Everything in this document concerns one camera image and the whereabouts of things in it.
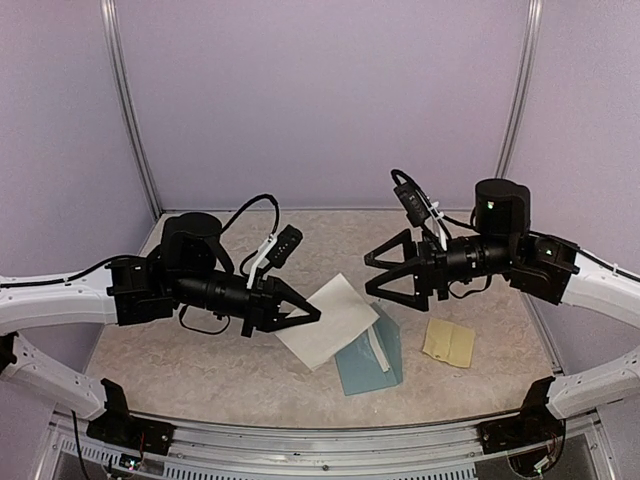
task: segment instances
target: yellow towel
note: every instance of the yellow towel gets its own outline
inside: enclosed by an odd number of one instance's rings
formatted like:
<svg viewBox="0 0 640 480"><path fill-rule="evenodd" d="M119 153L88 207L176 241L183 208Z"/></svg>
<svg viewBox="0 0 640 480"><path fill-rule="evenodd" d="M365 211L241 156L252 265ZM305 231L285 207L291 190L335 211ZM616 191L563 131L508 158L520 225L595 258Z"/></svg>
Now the yellow towel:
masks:
<svg viewBox="0 0 640 480"><path fill-rule="evenodd" d="M469 368L476 332L455 323L432 318L422 351L454 367Z"/></svg>

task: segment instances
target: lavender wall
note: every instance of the lavender wall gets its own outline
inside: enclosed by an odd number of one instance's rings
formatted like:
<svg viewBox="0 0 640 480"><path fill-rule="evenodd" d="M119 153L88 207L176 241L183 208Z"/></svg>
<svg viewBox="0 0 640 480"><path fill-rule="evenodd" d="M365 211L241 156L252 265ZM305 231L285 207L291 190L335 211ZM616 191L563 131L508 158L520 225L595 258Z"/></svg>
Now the lavender wall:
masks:
<svg viewBox="0 0 640 480"><path fill-rule="evenodd" d="M99 2L0 4L0 272L81 269L151 228L121 120ZM26 333L82 368L95 326ZM3 479L26 479L53 405L0 384Z"/></svg>
<svg viewBox="0 0 640 480"><path fill-rule="evenodd" d="M494 174L527 0L118 3L169 209L396 206L388 171L450 207Z"/></svg>
<svg viewBox="0 0 640 480"><path fill-rule="evenodd" d="M509 177L533 194L536 230L640 271L640 4L546 2ZM540 305L569 373L640 344L640 332ZM623 478L640 472L640 399L600 409Z"/></svg>

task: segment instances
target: table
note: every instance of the table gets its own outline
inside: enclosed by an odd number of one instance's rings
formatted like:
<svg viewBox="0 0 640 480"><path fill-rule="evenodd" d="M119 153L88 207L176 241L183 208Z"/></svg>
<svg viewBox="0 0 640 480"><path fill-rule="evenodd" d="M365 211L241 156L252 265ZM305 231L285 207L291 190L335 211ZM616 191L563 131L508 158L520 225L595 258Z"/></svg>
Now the table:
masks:
<svg viewBox="0 0 640 480"><path fill-rule="evenodd" d="M223 222L230 217L215 215ZM156 225L145 254L159 242L166 218ZM224 234L236 265L263 241L272 221L271 212L247 212ZM302 230L304 240L273 275L309 296L342 272L365 298L364 283L378 271L364 265L364 254L409 226L399 210L285 211L281 226L287 223ZM454 236L464 232L451 230ZM334 361L311 372L274 335L241 337L240 320L214 337L187 331L176 318L105 327L88 373L122 385L134 411L295 428L381 427L492 414L519 407L531 382L551 374L520 293L501 278L483 294L446 302L432 297L430 304L430 312L422 313L381 303L400 326L404 382L377 392L345 397ZM476 331L471 368L421 352L431 316ZM208 329L224 325L196 309L186 321Z"/></svg>

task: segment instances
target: blue cloth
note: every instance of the blue cloth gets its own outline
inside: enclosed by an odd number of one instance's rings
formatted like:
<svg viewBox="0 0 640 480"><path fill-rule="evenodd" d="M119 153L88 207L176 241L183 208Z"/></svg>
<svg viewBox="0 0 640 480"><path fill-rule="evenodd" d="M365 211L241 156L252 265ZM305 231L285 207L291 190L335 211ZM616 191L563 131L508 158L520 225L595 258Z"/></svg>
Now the blue cloth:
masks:
<svg viewBox="0 0 640 480"><path fill-rule="evenodd" d="M371 307L380 315L373 329L391 368L387 372L382 371L365 331L336 354L345 395L372 392L402 383L400 328L378 303L372 303Z"/></svg>

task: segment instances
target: white cloth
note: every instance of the white cloth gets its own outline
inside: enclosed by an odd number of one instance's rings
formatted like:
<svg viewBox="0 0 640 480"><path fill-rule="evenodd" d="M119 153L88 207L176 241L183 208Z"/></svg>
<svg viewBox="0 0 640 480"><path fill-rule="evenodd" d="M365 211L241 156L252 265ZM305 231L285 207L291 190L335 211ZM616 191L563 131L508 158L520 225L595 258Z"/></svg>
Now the white cloth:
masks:
<svg viewBox="0 0 640 480"><path fill-rule="evenodd" d="M341 273L308 301L322 313L320 320L280 330L276 336L311 370L353 342L378 319L376 311ZM300 313L296 310L290 316Z"/></svg>

